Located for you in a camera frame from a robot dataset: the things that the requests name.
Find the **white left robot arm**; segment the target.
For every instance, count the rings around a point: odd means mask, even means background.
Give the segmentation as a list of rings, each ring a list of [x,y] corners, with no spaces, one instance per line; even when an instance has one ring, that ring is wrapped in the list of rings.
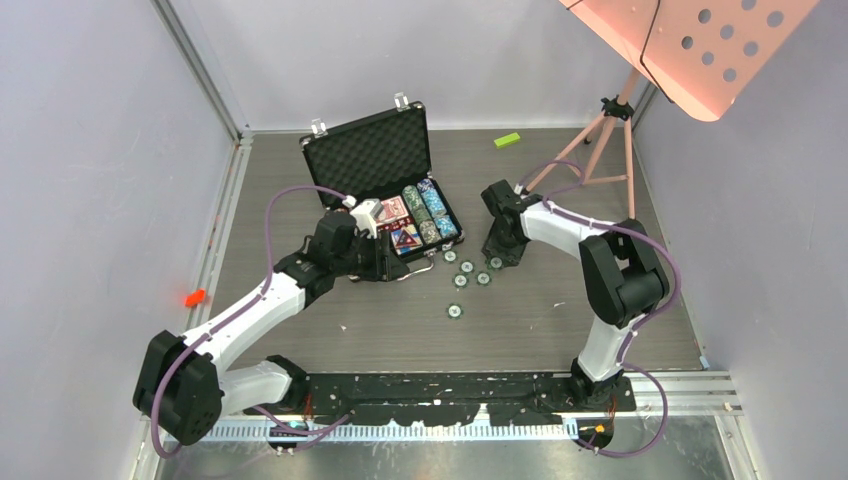
[[[228,309],[180,335],[164,330],[151,339],[132,403],[150,419],[153,435],[165,431],[188,446],[225,415],[304,408],[308,375],[292,361],[272,355],[253,367],[232,365],[275,326],[330,292],[338,278],[388,282],[408,274],[390,234],[378,230],[382,202],[345,202],[346,210],[325,214],[300,250],[272,264],[266,278]]]

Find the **red playing card box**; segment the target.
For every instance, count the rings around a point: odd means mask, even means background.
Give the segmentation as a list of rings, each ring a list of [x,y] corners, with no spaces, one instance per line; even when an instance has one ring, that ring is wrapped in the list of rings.
[[[380,225],[390,224],[408,216],[408,210],[402,196],[394,196],[381,201],[382,212],[378,217]]]

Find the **black poker set case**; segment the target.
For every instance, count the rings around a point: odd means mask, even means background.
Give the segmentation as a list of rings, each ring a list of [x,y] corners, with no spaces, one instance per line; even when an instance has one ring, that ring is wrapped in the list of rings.
[[[441,195],[450,217],[458,227],[457,237],[443,238],[412,253],[399,256],[417,260],[429,253],[448,250],[465,240],[464,229],[443,189],[433,176],[425,105],[397,93],[395,106],[373,115],[326,127],[319,119],[312,131],[299,139],[299,146],[313,182],[321,187],[351,195],[359,200],[402,196],[407,185],[416,187],[428,178]],[[381,232],[418,224],[408,216],[380,225]]]

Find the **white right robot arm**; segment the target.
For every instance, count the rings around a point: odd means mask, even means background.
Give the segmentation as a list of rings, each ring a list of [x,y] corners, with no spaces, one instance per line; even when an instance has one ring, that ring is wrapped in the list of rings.
[[[488,186],[481,198],[493,217],[482,247],[487,261],[515,267],[532,241],[579,260],[594,318],[565,390],[580,408],[598,409],[621,376],[638,322],[670,292],[656,242],[636,220],[597,221],[538,194],[522,195],[505,180]]]

